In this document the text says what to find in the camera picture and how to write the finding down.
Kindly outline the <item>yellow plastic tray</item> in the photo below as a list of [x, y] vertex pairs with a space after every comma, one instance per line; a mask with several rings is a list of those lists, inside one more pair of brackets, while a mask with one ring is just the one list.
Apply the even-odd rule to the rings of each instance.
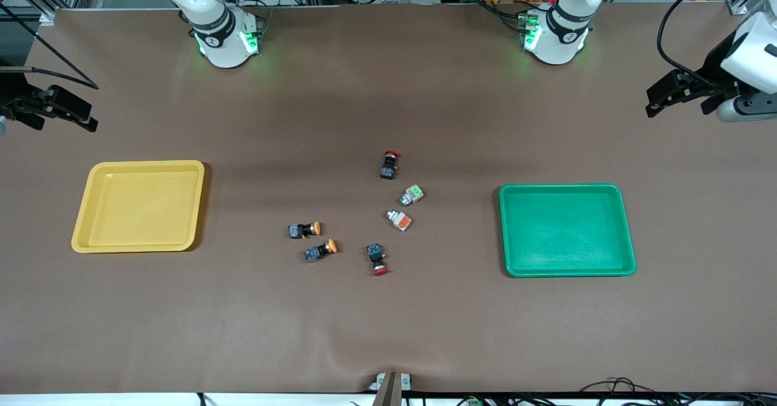
[[81, 254], [191, 248], [205, 175], [198, 160], [98, 163], [89, 171], [70, 246]]

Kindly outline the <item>green plastic tray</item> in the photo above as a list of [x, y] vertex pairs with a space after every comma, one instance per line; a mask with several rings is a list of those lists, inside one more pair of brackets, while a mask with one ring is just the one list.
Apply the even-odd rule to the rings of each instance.
[[498, 191], [503, 264], [513, 278], [625, 277], [636, 257], [614, 184], [506, 184]]

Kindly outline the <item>brown table mat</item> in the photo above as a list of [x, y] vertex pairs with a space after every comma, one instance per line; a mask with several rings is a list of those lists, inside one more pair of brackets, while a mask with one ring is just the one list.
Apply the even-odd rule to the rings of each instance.
[[[777, 393], [777, 121], [647, 118], [665, 10], [602, 6], [549, 67], [476, 5], [289, 8], [233, 70], [173, 10], [59, 13], [41, 34], [99, 85], [67, 88], [100, 126], [0, 138], [0, 394], [354, 392], [392, 370], [417, 390]], [[89, 171], [163, 160], [205, 165], [194, 245], [75, 252]], [[635, 273], [509, 276], [506, 184], [616, 185]]]

